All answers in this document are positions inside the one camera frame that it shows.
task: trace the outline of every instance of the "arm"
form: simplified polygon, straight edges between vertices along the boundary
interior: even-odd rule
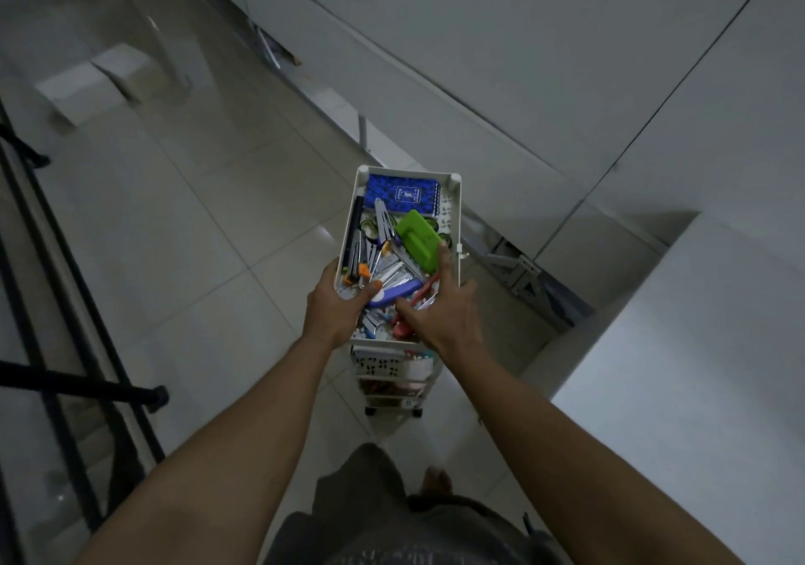
[[[740,563],[690,514],[606,446],[496,364],[483,346],[476,284],[458,288],[440,251],[439,294],[397,310],[439,352],[531,504],[577,565]]]
[[[307,296],[302,337],[285,357],[155,468],[78,565],[256,562],[302,453],[327,358],[377,294],[372,284],[342,300],[332,287],[336,269],[331,262]]]

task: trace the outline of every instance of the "railing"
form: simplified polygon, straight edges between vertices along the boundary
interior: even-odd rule
[[[62,233],[53,210],[39,185],[34,168],[49,164],[45,157],[40,157],[25,144],[14,137],[8,114],[0,101],[0,125],[3,127],[3,138],[11,144],[11,154],[16,154],[18,168],[12,166],[11,158],[0,144],[0,171],[7,182],[10,194],[18,214],[24,224],[25,231],[34,247],[36,257],[53,295],[55,305],[64,320],[66,332],[72,342],[76,356],[84,376],[64,372],[56,372],[47,367],[47,360],[37,338],[34,324],[31,321],[26,301],[15,276],[15,267],[6,248],[3,233],[0,233],[0,282],[25,352],[25,360],[0,360],[0,386],[16,389],[29,389],[40,394],[47,413],[47,419],[53,430],[61,458],[67,470],[69,484],[75,492],[80,513],[90,532],[96,531],[115,508],[126,499],[137,483],[145,478],[145,471],[135,441],[129,433],[126,421],[114,402],[124,402],[131,407],[136,424],[156,463],[164,459],[164,451],[159,445],[146,410],[155,412],[168,401],[164,387],[145,389],[131,385],[126,370],[117,354],[100,312],[86,285],[69,245]],[[24,175],[23,182],[18,180],[17,173]],[[55,241],[60,255],[58,264],[66,266],[66,273],[72,279],[73,291],[79,298],[76,302],[83,307],[88,317],[87,326],[82,323],[76,306],[68,294],[69,290],[63,281],[65,271],[57,270],[57,261],[52,256],[43,229],[35,218],[35,213],[28,204],[23,185],[27,186],[27,195],[32,196],[38,205],[37,213],[44,217],[43,224],[48,239]],[[86,327],[94,331],[100,342],[103,354],[114,372],[115,381],[108,381],[101,370],[101,364],[93,350]],[[97,400],[103,420],[114,440],[113,463],[109,479],[109,493],[106,508],[98,500],[88,476],[86,462],[82,459],[79,445],[68,423],[62,406],[61,395],[87,397]],[[22,563],[23,550],[20,548],[15,518],[0,472],[0,561],[3,563]]]

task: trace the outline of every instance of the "green plastic object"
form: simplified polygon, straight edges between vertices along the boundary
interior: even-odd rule
[[[425,218],[411,209],[395,226],[397,234],[402,239],[402,245],[414,258],[415,262],[429,274],[436,272],[439,267],[439,235],[436,230],[425,221]]]

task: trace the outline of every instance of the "blue notebook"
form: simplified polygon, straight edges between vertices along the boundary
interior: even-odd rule
[[[366,183],[364,208],[374,209],[375,199],[381,199],[391,213],[408,213],[416,209],[422,215],[436,217],[439,214],[439,182],[435,179],[371,174]]]

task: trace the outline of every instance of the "foot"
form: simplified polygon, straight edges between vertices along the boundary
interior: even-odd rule
[[[452,495],[452,480],[450,480],[448,473],[444,469],[431,466],[425,470],[419,495],[424,495],[425,493]]]

